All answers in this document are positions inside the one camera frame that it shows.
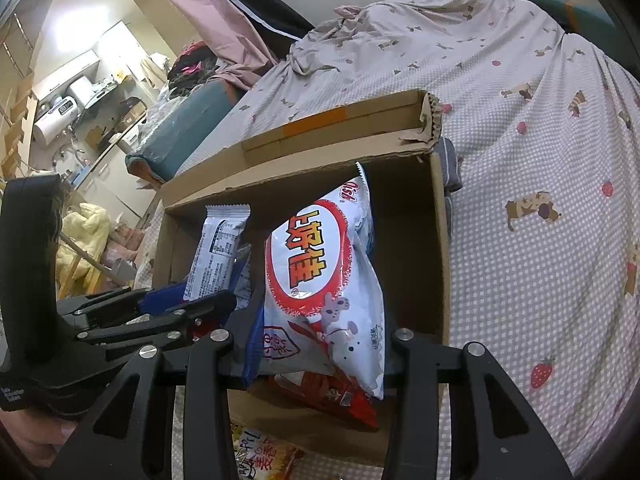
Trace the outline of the person's left hand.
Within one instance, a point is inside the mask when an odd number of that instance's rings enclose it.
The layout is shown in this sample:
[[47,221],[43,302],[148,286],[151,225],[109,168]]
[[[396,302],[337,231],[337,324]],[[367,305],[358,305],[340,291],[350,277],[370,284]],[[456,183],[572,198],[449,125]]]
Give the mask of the person's left hand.
[[1,425],[29,463],[39,468],[53,464],[58,450],[77,428],[77,422],[52,417],[33,408],[1,411]]

